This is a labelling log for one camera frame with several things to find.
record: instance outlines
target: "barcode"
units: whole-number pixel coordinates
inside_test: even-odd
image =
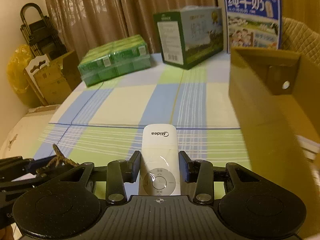
[[[146,51],[146,47],[145,47],[145,46],[139,47],[139,54],[140,54],[140,56],[147,54],[147,51]]]
[[[105,67],[109,67],[111,65],[110,58],[109,57],[105,57],[103,59],[103,63],[104,63]]]
[[[168,54],[168,59],[173,61],[178,61],[178,56],[174,54]]]

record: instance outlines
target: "curtain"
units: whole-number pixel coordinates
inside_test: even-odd
[[[153,13],[216,0],[46,0],[48,13],[68,50],[79,58],[96,46],[140,34],[159,52]]]

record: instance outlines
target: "green box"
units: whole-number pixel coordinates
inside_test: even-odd
[[[164,63],[190,69],[223,50],[221,8],[186,6],[153,15]]]
[[[145,41],[135,35],[91,49],[78,66],[87,86],[151,67]]]

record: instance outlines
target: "product label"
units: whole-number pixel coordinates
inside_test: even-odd
[[[109,57],[105,57],[103,59],[103,63],[104,63],[105,67],[109,67],[111,65],[110,58]]]
[[[157,24],[164,60],[183,65],[178,22],[158,22]]]
[[[139,49],[139,54],[140,56],[143,56],[143,55],[146,55],[147,52],[146,52],[146,47],[145,46],[141,46],[138,48]]]

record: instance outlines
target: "chair backrest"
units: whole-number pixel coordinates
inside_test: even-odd
[[[39,89],[38,84],[36,83],[36,80],[34,78],[34,74],[37,73],[44,66],[49,66],[49,61],[50,60],[47,55],[37,56],[34,59],[32,59],[30,61],[29,65],[25,68],[25,70],[28,73],[28,76],[31,78],[33,84],[38,89],[38,91],[42,97],[44,97],[44,96],[43,96],[41,90]]]
[[[299,52],[320,66],[320,34],[305,23],[283,17],[281,49]]]

